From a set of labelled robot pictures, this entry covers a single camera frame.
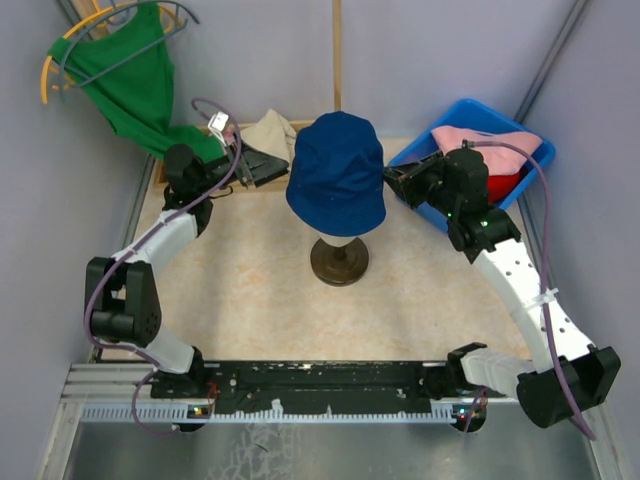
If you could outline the blue plastic bin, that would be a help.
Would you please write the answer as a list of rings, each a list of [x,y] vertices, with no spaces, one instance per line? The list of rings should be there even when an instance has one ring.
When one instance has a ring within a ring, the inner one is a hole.
[[[399,166],[416,162],[438,150],[436,140],[431,134],[431,130],[442,125],[450,125],[459,128],[469,128],[486,134],[505,134],[514,131],[530,132],[527,127],[517,123],[511,118],[503,115],[476,100],[461,99],[455,102],[436,121],[434,121],[423,133],[421,133],[409,146],[405,147],[399,154],[393,157],[389,166]],[[544,169],[554,160],[556,155],[555,146],[546,138],[542,138],[542,144],[532,153],[533,158]],[[530,163],[523,166],[520,181],[503,198],[496,202],[496,206],[507,210],[514,204],[517,198],[526,188],[538,177],[538,173]],[[448,226],[446,215],[438,212],[428,204],[422,204],[415,210],[417,215],[433,224],[436,228],[447,233]]]

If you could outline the blue hat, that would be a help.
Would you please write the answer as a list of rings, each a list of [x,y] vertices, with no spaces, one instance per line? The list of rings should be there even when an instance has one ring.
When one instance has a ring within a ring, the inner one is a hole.
[[[366,234],[386,217],[383,168],[371,122],[344,111],[326,113],[297,135],[286,201],[322,234]]]

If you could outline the cream mannequin head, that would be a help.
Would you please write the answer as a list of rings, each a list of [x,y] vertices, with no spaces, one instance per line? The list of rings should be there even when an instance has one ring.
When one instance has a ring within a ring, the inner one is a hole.
[[[369,266],[369,250],[359,237],[320,234],[310,253],[311,268],[322,282],[335,287],[352,285]]]

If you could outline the wooden clothes rack with tray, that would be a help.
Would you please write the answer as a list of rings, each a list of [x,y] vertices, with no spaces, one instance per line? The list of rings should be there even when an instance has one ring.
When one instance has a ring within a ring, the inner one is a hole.
[[[104,15],[109,7],[100,9],[100,1],[69,1],[71,10],[77,14],[82,22],[88,24],[89,19],[100,18]],[[342,1],[332,1],[331,6],[332,18],[332,87],[333,87],[333,109],[339,110],[342,107]],[[302,128],[308,127],[313,120],[290,120],[290,124],[296,132]],[[241,123],[240,129],[253,127],[256,122]],[[164,187],[166,185],[166,171],[162,164],[155,167],[154,185]]]

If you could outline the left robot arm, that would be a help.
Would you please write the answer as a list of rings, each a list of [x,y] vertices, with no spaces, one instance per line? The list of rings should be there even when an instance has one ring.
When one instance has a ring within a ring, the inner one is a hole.
[[[206,389],[208,373],[199,366],[196,348],[163,326],[156,280],[208,227],[216,191],[233,182],[260,187],[284,176],[289,163],[248,146],[230,147],[206,163],[191,147],[176,144],[165,153],[164,168],[158,219],[126,248],[89,261],[84,328],[98,348],[139,355],[173,374],[174,387],[194,397]]]

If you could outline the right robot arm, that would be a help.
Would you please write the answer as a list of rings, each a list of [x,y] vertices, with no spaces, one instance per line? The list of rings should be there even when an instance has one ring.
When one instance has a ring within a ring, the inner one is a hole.
[[[444,215],[452,246],[492,285],[531,355],[525,361],[479,343],[461,347],[448,356],[448,387],[461,396],[486,388],[515,398],[536,426],[567,420],[593,440],[584,414],[606,399],[621,360],[574,324],[549,286],[548,259],[533,262],[515,223],[490,202],[482,146],[384,169],[407,206],[428,204]]]

